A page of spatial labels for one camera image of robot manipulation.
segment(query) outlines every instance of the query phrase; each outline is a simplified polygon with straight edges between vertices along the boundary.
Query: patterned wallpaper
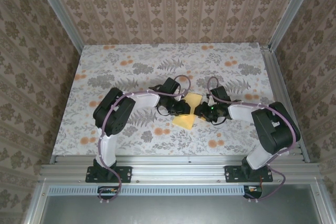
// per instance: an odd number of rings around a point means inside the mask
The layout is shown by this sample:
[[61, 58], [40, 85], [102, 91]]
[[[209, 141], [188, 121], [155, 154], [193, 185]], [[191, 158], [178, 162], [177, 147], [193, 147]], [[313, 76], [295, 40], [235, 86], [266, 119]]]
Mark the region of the patterned wallpaper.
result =
[[0, 223], [29, 206], [78, 59], [47, 0], [0, 0]]
[[336, 206], [336, 0], [304, 0], [276, 50], [306, 147]]
[[290, 0], [61, 0], [86, 45], [268, 43]]

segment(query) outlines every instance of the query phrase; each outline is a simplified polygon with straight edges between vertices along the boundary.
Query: yellow sponge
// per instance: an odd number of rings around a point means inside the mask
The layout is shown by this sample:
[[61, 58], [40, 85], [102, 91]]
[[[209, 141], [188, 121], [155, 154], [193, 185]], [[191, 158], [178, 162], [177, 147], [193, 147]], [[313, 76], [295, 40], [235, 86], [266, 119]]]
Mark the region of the yellow sponge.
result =
[[186, 103], [190, 106], [190, 115], [180, 115], [173, 119], [173, 124], [183, 127], [187, 130], [191, 130], [195, 121], [194, 111], [195, 108], [200, 104], [202, 96], [200, 94], [188, 93], [184, 98]]

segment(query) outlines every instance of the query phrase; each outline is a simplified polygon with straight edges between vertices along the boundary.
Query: table surface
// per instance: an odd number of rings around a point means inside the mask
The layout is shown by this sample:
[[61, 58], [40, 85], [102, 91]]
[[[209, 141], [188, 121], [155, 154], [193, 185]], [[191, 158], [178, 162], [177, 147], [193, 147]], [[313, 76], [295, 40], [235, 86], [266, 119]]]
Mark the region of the table surface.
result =
[[[93, 111], [112, 87], [146, 90], [186, 74], [190, 92], [205, 95], [216, 76], [232, 100], [269, 104], [273, 93], [257, 43], [85, 46], [54, 147], [54, 155], [92, 155], [98, 133]], [[182, 89], [186, 78], [179, 78]], [[245, 155], [258, 143], [253, 124], [195, 119], [192, 130], [155, 108], [133, 111], [118, 135], [117, 155]]]

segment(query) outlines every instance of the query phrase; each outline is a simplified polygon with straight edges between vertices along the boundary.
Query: robotic arm link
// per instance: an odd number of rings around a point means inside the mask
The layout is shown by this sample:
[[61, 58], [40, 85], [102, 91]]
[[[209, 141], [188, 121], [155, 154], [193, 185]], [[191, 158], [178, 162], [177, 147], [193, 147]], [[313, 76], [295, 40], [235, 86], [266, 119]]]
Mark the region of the robotic arm link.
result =
[[[190, 113], [190, 106], [180, 99], [187, 94], [191, 81], [188, 79], [188, 89], [181, 94], [175, 94], [180, 87], [175, 81], [176, 78], [168, 78], [163, 85], [151, 87], [146, 91], [123, 93], [118, 88], [109, 91], [93, 113], [101, 137], [98, 142], [98, 155], [93, 162], [94, 174], [93, 169], [90, 170], [91, 177], [100, 177], [104, 182], [111, 182], [113, 175], [116, 175], [120, 191], [121, 180], [114, 171], [117, 163], [116, 137], [125, 127], [132, 111], [143, 107], [163, 106], [171, 115]], [[280, 102], [266, 106], [238, 100], [231, 101], [225, 88], [218, 86], [218, 79], [217, 87], [210, 90], [209, 84], [212, 79], [217, 78], [212, 77], [208, 81], [209, 102], [197, 106], [194, 114], [211, 123], [216, 123], [218, 118], [224, 118], [224, 120], [247, 121], [255, 125], [260, 143], [242, 160], [240, 169], [226, 169], [226, 175], [230, 171], [231, 178], [239, 175], [243, 176], [245, 181], [255, 181], [256, 178], [259, 179], [261, 172], [267, 173], [267, 165], [272, 160], [294, 146], [300, 139], [300, 132]]]

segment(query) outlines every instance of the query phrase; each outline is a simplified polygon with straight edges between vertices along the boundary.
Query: purple cable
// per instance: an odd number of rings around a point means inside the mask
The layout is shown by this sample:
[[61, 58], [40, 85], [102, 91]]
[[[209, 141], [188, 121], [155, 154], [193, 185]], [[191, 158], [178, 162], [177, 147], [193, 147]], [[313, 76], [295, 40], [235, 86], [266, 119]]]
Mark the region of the purple cable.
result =
[[[191, 80], [190, 80], [190, 78], [189, 78], [188, 76], [185, 76], [184, 74], [181, 74], [181, 75], [179, 75], [179, 76], [176, 76], [174, 80], [176, 80], [176, 78], [181, 77], [181, 76], [186, 77], [187, 80], [189, 81], [189, 86], [188, 86], [188, 88], [187, 88], [186, 90], [184, 90], [182, 93], [179, 93], [179, 94], [166, 94], [166, 93], [162, 93], [162, 92], [156, 92], [156, 91], [154, 91], [154, 90], [146, 90], [146, 91], [136, 91], [136, 92], [124, 93], [121, 97], [119, 97], [119, 98], [115, 101], [115, 103], [111, 106], [109, 112], [106, 114], [105, 119], [104, 119], [104, 121], [103, 121], [103, 125], [102, 125], [102, 127], [101, 127], [101, 135], [100, 135], [100, 137], [99, 137], [99, 141], [98, 141], [98, 156], [99, 156], [100, 162], [101, 162], [101, 164], [103, 165], [103, 167], [106, 168], [107, 170], [109, 170], [110, 172], [112, 172], [112, 173], [117, 177], [118, 182], [119, 182], [118, 191], [116, 192], [115, 195], [113, 195], [113, 197], [112, 197], [110, 200], [114, 200], [114, 199], [117, 197], [117, 195], [119, 194], [119, 192], [120, 192], [120, 190], [121, 190], [121, 184], [122, 184], [122, 183], [121, 183], [121, 178], [120, 178], [120, 176], [119, 176], [113, 169], [111, 169], [110, 167], [108, 167], [108, 166], [105, 164], [105, 162], [104, 162], [104, 160], [102, 159], [102, 157], [101, 157], [101, 146], [100, 146], [100, 144], [101, 144], [101, 141], [102, 141], [102, 139], [103, 139], [103, 137], [104, 137], [104, 135], [105, 135], [105, 127], [106, 127], [106, 123], [107, 123], [107, 120], [108, 120], [109, 116], [111, 115], [111, 113], [112, 113], [112, 111], [114, 110], [114, 108], [118, 105], [118, 103], [119, 103], [122, 99], [124, 99], [125, 97], [127, 97], [127, 96], [129, 96], [129, 95], [133, 95], [133, 94], [147, 94], [147, 93], [149, 93], [149, 94], [161, 94], [161, 95], [165, 95], [165, 96], [168, 96], [168, 97], [178, 97], [178, 96], [180, 96], [180, 95], [187, 95], [187, 94], [188, 94], [188, 91], [189, 91], [189, 89], [190, 89], [190, 87], [191, 87]], [[99, 196], [98, 196], [98, 197], [99, 197], [100, 200], [103, 200], [103, 199], [101, 198], [101, 193], [102, 193], [104, 190], [106, 190], [106, 188], [108, 188], [108, 187], [104, 187], [104, 188], [102, 188], [102, 189], [99, 191]]]
[[292, 144], [290, 145], [290, 147], [286, 148], [285, 150], [278, 151], [278, 152], [276, 153], [276, 155], [275, 155], [274, 157], [272, 157], [272, 158], [268, 161], [268, 163], [266, 164], [267, 167], [268, 167], [271, 171], [273, 171], [273, 172], [275, 172], [275, 173], [281, 175], [284, 179], [283, 179], [283, 181], [281, 182], [281, 184], [280, 184], [280, 185], [279, 185], [273, 192], [271, 192], [269, 195], [267, 195], [267, 196], [265, 196], [265, 197], [262, 197], [262, 198], [259, 198], [259, 199], [255, 199], [255, 200], [264, 200], [264, 199], [267, 199], [267, 198], [269, 198], [270, 196], [272, 196], [274, 193], [276, 193], [276, 192], [277, 192], [277, 191], [284, 185], [284, 183], [285, 183], [285, 181], [286, 181], [286, 177], [285, 177], [285, 175], [282, 174], [281, 172], [279, 172], [279, 171], [274, 170], [273, 168], [271, 168], [271, 167], [269, 166], [269, 164], [270, 164], [273, 160], [275, 160], [275, 159], [278, 157], [278, 155], [280, 155], [280, 154], [282, 154], [282, 153], [284, 153], [284, 152], [287, 152], [287, 151], [289, 151], [289, 150], [291, 150], [291, 149], [294, 148], [294, 146], [295, 146], [295, 144], [296, 144], [296, 135], [295, 135], [295, 131], [294, 131], [292, 125], [290, 124], [290, 122], [289, 122], [289, 121], [288, 121], [288, 120], [287, 120], [281, 113], [279, 113], [279, 112], [276, 111], [275, 109], [272, 109], [272, 108], [270, 108], [270, 107], [268, 107], [268, 106], [266, 106], [266, 105], [255, 104], [255, 103], [248, 103], [248, 102], [230, 102], [230, 101], [224, 101], [224, 100], [221, 100], [221, 99], [215, 97], [215, 96], [211, 93], [211, 91], [210, 91], [210, 81], [211, 81], [212, 79], [215, 79], [215, 80], [217, 81], [217, 87], [218, 87], [218, 85], [219, 85], [219, 80], [218, 80], [217, 77], [212, 76], [212, 77], [209, 78], [208, 83], [207, 83], [207, 90], [208, 90], [209, 94], [210, 94], [215, 100], [220, 101], [220, 102], [229, 103], [229, 104], [242, 104], [242, 105], [246, 105], [246, 106], [250, 106], [250, 107], [259, 107], [259, 108], [267, 109], [267, 110], [273, 112], [273, 113], [274, 113], [275, 115], [277, 115], [278, 117], [280, 117], [280, 118], [284, 121], [284, 123], [286, 123], [286, 125], [289, 127], [289, 130], [290, 130], [290, 132], [291, 132], [291, 134], [292, 134], [292, 138], [293, 138], [293, 142], [292, 142]]

